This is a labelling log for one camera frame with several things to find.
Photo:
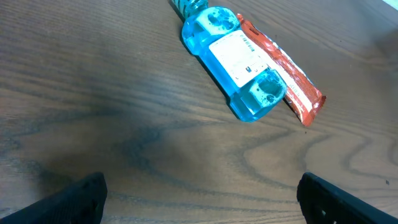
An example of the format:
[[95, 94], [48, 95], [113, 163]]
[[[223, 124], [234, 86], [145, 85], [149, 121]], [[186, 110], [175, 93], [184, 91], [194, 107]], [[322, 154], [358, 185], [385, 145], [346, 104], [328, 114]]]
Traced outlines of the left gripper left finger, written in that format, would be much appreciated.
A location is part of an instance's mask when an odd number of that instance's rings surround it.
[[95, 172], [1, 219], [1, 224], [100, 224], [107, 197], [104, 174]]

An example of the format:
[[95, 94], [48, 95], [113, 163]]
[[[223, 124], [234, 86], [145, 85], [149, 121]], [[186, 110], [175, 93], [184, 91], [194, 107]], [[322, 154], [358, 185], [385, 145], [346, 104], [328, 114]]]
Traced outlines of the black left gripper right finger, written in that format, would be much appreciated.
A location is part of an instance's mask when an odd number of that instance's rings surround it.
[[297, 187], [297, 200], [310, 224], [397, 224], [397, 218], [306, 172]]

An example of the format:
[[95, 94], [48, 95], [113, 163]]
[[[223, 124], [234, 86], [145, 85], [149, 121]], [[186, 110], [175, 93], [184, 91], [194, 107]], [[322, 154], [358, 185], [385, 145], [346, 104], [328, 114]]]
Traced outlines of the orange snack bar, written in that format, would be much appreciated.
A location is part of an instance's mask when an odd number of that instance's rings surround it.
[[323, 107], [326, 96], [315, 87], [305, 72], [280, 48], [276, 42], [262, 33], [254, 24], [237, 15], [243, 32], [261, 48], [268, 65], [276, 70], [287, 85], [285, 101], [304, 126], [310, 126]]

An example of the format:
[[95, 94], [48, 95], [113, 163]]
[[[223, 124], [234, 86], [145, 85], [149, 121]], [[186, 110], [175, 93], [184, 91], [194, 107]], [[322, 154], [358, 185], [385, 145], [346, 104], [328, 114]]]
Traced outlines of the teal mouthwash bottle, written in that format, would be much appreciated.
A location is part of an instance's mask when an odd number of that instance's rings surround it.
[[233, 113], [253, 122], [277, 105], [287, 85], [270, 58], [242, 30], [235, 13], [207, 0], [171, 0], [184, 18], [182, 40], [228, 96]]

